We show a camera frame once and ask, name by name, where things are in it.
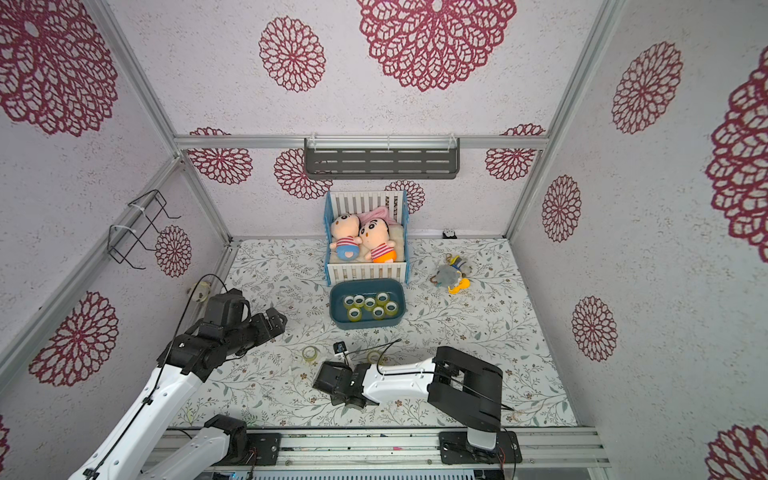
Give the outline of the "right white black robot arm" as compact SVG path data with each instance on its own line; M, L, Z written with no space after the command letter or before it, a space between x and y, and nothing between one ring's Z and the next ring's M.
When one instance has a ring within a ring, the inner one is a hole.
M523 460L517 436L502 425L511 408L502 402L501 369L456 348L440 346L432 357L405 365L325 361L313 388L334 406L358 410L406 398L426 401L464 427L438 434L446 465L504 467Z

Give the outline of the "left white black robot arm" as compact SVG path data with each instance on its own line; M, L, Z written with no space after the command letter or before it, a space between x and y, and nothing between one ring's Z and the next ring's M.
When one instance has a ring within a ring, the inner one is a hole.
M253 313L239 289L210 297L203 318L169 342L141 393L72 478L194 479L220 462L248 459L245 422L217 414L184 446L144 467L179 409L211 374L282 335L286 324L286 316L273 307Z

